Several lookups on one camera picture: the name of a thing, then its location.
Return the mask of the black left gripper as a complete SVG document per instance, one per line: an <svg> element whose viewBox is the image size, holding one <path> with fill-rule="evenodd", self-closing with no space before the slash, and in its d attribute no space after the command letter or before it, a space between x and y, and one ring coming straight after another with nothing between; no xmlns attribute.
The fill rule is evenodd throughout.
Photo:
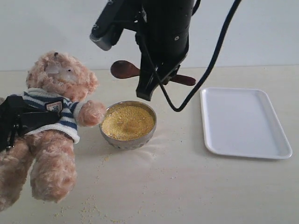
<svg viewBox="0 0 299 224"><path fill-rule="evenodd" d="M0 151L8 151L14 146L16 133L24 136L59 120L58 112L29 106L21 96L8 96L0 105Z"/></svg>

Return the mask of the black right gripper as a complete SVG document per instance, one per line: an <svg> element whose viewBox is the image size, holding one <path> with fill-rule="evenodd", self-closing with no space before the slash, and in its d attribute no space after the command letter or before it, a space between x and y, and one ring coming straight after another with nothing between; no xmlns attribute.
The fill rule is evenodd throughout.
<svg viewBox="0 0 299 224"><path fill-rule="evenodd" d="M161 70L161 83L177 75L189 50L189 27L193 0L139 0L141 64L136 96L151 101L159 86L154 70Z"/></svg>

